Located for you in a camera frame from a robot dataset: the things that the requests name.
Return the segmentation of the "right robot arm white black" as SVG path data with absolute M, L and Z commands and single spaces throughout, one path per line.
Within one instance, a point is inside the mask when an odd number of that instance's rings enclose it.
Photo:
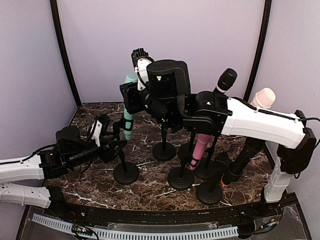
M 294 175 L 309 164 L 318 141 L 308 118 L 301 111 L 282 113 L 254 106 L 225 92 L 237 78 L 227 69 L 214 91 L 191 92 L 188 66 L 184 61 L 164 59 L 153 61 L 141 57 L 134 64 L 135 81 L 120 85 L 127 112 L 146 111 L 173 133 L 186 130 L 198 136 L 191 145 L 191 166 L 196 167 L 212 137 L 241 136 L 246 138 L 243 150 L 231 161 L 226 153 L 214 161 L 212 182 L 197 189 L 197 198 L 206 205 L 222 198 L 221 185 L 236 182 L 249 161 L 265 142 L 278 144 L 278 156 L 270 180 L 262 189 L 255 213 L 266 217 L 275 208 Z

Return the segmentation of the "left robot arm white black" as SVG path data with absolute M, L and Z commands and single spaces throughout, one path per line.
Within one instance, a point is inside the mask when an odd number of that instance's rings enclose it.
M 67 126 L 56 132 L 55 144 L 41 147 L 28 157 L 1 160 L 0 201 L 43 209 L 50 207 L 58 217 L 67 218 L 71 208 L 58 187 L 31 187 L 16 182 L 56 179 L 95 158 L 106 163 L 116 157 L 123 159 L 127 141 L 120 139 L 117 131 L 102 134 L 100 130 L 97 126 L 92 138 L 83 140 L 79 128 Z

